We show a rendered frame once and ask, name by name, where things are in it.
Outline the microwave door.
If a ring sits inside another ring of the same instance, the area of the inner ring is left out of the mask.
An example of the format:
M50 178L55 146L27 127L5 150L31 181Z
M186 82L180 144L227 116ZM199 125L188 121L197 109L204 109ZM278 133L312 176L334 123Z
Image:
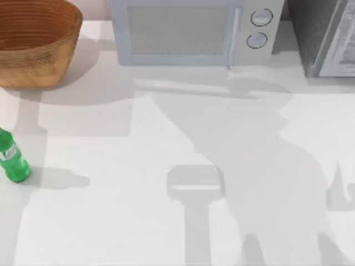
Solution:
M243 0L108 2L120 65L226 66Z

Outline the microwave knob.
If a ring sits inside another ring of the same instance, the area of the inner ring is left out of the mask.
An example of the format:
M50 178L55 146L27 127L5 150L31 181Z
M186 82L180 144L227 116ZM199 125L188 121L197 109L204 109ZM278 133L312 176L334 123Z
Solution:
M260 49L264 47L268 42L268 37L262 32L258 32L252 35L249 35L246 39L246 44L251 49Z
M256 27L264 27L273 19L273 13L269 9L256 10L251 14L251 23Z

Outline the pale microwave oven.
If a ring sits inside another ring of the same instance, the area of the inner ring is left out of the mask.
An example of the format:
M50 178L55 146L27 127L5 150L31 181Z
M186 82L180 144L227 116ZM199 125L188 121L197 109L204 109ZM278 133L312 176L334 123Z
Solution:
M262 65L269 60L280 23L284 0L243 0L237 30L234 62L232 67L240 65ZM251 23L251 14L260 9L269 9L273 13L272 21L264 27ZM260 49L251 49L246 44L249 35L262 32L267 35L267 44Z

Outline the wooden basket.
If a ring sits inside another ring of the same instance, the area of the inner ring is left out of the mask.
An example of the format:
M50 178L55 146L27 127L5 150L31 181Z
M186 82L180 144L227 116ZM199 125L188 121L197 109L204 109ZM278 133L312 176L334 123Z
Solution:
M82 12L68 0L0 0L0 87L57 85L82 22Z

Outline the green bottle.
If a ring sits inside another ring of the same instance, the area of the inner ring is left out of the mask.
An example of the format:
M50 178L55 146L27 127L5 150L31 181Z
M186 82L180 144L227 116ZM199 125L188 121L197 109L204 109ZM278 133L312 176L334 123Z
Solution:
M0 127L0 166L8 179L15 183L25 181L30 175L30 166L23 158L13 135Z

